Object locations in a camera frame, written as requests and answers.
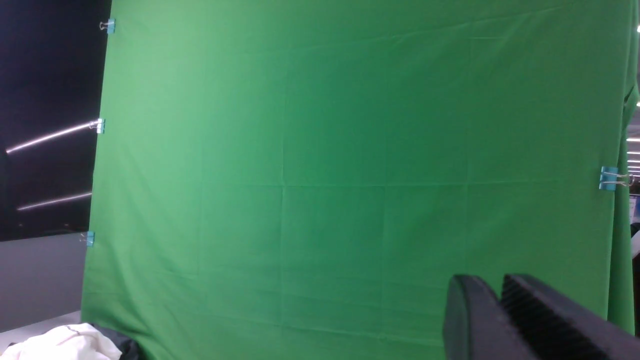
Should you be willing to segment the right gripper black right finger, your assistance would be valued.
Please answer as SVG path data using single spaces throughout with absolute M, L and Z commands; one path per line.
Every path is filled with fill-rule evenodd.
M 639 338 L 531 275 L 503 277 L 500 303 L 540 360 L 638 360 Z

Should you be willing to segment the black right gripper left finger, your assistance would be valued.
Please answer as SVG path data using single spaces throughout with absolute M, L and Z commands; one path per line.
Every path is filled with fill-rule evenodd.
M 442 326 L 447 360 L 536 360 L 493 289 L 479 276 L 454 275 Z

